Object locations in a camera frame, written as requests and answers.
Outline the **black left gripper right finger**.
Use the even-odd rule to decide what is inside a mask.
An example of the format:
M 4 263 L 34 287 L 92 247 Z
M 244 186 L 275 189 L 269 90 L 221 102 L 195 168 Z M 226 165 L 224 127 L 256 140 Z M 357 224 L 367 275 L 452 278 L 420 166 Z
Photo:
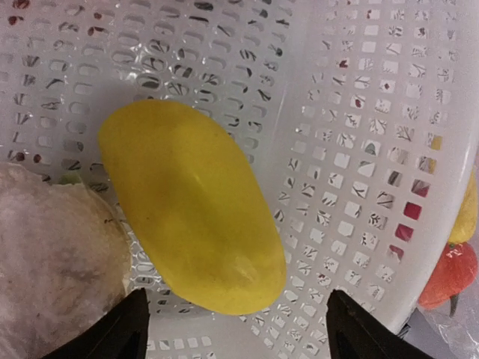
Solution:
M 428 359 L 430 356 L 390 332 L 342 290 L 327 301 L 326 327 L 332 359 Z

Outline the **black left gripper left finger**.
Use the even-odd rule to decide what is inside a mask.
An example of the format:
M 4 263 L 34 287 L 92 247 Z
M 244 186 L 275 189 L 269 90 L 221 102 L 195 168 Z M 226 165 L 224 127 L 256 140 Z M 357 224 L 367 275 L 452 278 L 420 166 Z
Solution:
M 143 359 L 150 313 L 145 289 L 136 289 L 83 334 L 44 359 Z

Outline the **clear zip top bag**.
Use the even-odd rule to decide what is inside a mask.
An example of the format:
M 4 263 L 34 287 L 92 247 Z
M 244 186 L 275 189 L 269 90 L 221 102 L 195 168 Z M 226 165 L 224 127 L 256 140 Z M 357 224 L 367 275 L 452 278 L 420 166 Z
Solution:
M 478 259 L 478 232 L 467 241 Z M 432 310 L 419 306 L 427 322 L 457 358 L 478 357 L 478 274 L 459 295 Z

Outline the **orange toy pumpkin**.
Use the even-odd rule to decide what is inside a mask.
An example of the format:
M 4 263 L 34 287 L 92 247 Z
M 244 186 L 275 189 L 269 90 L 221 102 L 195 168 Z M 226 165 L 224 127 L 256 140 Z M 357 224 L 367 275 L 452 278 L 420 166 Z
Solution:
M 418 305 L 427 310 L 440 307 L 467 288 L 477 274 L 478 259 L 468 242 L 446 245 L 418 299 Z

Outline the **yellow toy mango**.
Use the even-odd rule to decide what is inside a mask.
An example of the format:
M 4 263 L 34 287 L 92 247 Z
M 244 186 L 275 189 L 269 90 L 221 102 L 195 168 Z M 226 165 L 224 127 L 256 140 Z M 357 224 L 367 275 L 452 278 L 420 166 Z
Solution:
M 98 143 L 129 225 L 176 295 L 225 315 L 279 297 L 281 239 L 245 154 L 219 124 L 146 99 L 110 114 Z

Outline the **red toy bell pepper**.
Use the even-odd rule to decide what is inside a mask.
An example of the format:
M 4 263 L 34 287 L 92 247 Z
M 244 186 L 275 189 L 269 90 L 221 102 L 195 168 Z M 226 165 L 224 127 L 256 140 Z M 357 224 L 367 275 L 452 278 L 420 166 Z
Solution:
M 429 190 L 430 184 L 419 179 L 414 181 L 411 188 L 411 192 L 421 198 L 425 198 L 428 195 Z M 422 205 L 417 204 L 416 202 L 407 201 L 403 208 L 404 218 L 411 221 L 417 221 L 421 216 L 421 212 Z M 394 236 L 401 242 L 408 243 L 412 240 L 414 231 L 415 228 L 412 226 L 412 223 L 400 222 L 394 231 Z M 388 253 L 400 263 L 403 259 L 404 249 L 397 245 L 390 245 Z

